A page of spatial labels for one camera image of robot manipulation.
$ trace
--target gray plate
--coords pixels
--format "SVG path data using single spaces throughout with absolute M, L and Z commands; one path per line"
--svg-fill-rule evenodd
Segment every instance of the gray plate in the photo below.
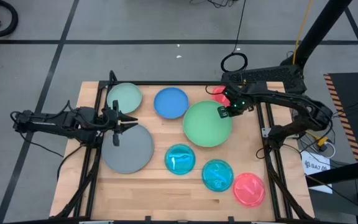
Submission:
M 140 170 L 152 158 L 153 152 L 153 138 L 149 131 L 139 124 L 119 135 L 119 146 L 112 144 L 112 131 L 104 135 L 103 160 L 118 173 L 130 174 Z

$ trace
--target wooden table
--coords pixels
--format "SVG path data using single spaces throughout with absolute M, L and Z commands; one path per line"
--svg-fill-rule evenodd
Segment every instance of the wooden table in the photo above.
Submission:
M 97 86 L 98 82 L 82 83 L 77 107 L 94 106 Z M 265 161 L 255 156 L 256 151 L 262 147 L 256 110 L 233 117 L 232 133 L 229 139 L 220 146 L 198 147 L 184 135 L 183 118 L 167 120 L 159 117 L 154 111 L 154 96 L 165 87 L 139 86 L 143 101 L 139 108 L 130 114 L 138 118 L 139 123 L 145 126 L 153 136 L 155 148 L 151 161 L 138 172 L 119 174 L 112 171 L 101 159 L 91 218 L 95 220 L 144 220 L 145 216 L 150 215 L 152 220 L 227 221 L 228 216 L 233 216 L 235 221 L 274 221 Z M 177 87 L 186 92 L 190 105 L 211 99 L 211 95 L 205 92 L 204 86 Z M 283 91 L 282 83 L 268 83 L 268 88 Z M 106 92 L 103 93 L 102 101 L 105 97 Z M 262 107 L 267 125 L 265 105 L 262 104 Z M 272 105 L 272 111 L 275 124 L 291 123 L 288 108 Z M 186 175 L 175 175 L 165 168 L 165 152 L 177 143 L 188 144 L 196 154 L 195 167 Z M 298 148 L 294 139 L 287 139 L 285 144 Z M 65 155 L 78 146 L 79 143 L 76 140 L 69 139 Z M 81 149 L 64 163 L 57 183 L 51 215 L 60 212 L 77 190 L 84 155 L 85 149 Z M 305 211 L 314 216 L 299 154 L 283 146 L 281 155 L 289 191 Z M 221 193 L 208 190 L 201 180 L 201 170 L 211 159 L 227 161 L 235 176 L 243 172 L 252 172 L 259 176 L 264 181 L 266 189 L 263 203 L 256 208 L 247 208 L 234 200 L 232 188 Z M 282 217 L 285 217 L 282 195 L 278 188 L 277 192 L 280 213 Z M 86 191 L 80 215 L 85 214 L 87 198 Z

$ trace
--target green bowl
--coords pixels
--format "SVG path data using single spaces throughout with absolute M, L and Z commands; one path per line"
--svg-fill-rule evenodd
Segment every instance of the green bowl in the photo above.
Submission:
M 200 101 L 191 106 L 183 119 L 183 131 L 197 146 L 214 147 L 222 144 L 230 135 L 232 119 L 221 118 L 216 101 Z

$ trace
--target blue plate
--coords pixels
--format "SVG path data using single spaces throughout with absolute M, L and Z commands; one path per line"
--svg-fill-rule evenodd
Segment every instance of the blue plate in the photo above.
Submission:
M 196 156 L 185 144 L 173 145 L 165 153 L 165 166 L 176 175 L 187 174 L 195 164 Z
M 213 159 L 204 165 L 201 177 L 207 188 L 215 192 L 223 192 L 233 183 L 234 174 L 227 162 Z
M 189 108 L 186 93 L 170 87 L 160 90 L 154 98 L 154 109 L 163 118 L 175 119 L 183 116 Z

